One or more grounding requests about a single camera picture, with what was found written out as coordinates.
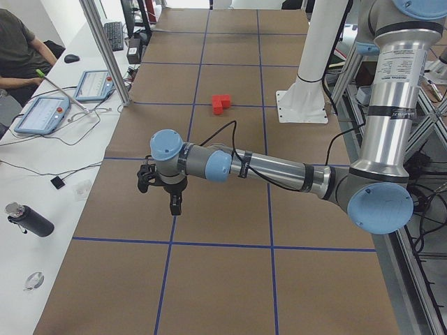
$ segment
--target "person's hand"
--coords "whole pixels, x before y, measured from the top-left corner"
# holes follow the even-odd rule
[[[31,83],[36,86],[39,86],[42,81],[43,81],[43,78],[39,78],[39,77],[35,77],[35,78],[31,79]]]

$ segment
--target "keyboard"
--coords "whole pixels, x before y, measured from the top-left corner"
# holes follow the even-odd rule
[[[104,24],[104,32],[109,40],[112,51],[124,49],[123,25],[121,22],[107,22]]]

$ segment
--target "person's arm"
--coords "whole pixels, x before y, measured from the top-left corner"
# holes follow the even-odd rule
[[[45,45],[44,42],[39,40],[37,37],[35,37],[31,42],[29,42],[29,45],[32,46],[39,54],[42,55],[43,58],[47,60],[48,63],[53,66],[57,58],[56,56],[51,52],[50,49]]]
[[[19,89],[29,85],[39,86],[42,80],[39,77],[29,79],[0,77],[0,89]]]

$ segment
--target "black bottle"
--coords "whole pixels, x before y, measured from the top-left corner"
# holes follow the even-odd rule
[[[40,237],[48,236],[54,230],[54,226],[49,220],[26,205],[12,202],[6,206],[5,212],[9,215],[9,222],[19,225]]]

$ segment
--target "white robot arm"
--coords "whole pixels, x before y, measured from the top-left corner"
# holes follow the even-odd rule
[[[171,212],[181,214],[187,175],[225,181],[230,173],[264,179],[293,191],[315,193],[339,205],[362,229],[387,234],[413,213],[403,167],[429,48],[442,36],[445,0],[363,0],[358,47],[380,49],[360,158],[349,169],[285,161],[234,147],[183,142],[173,130],[152,136],[155,163],[141,166],[138,188],[163,186]]]

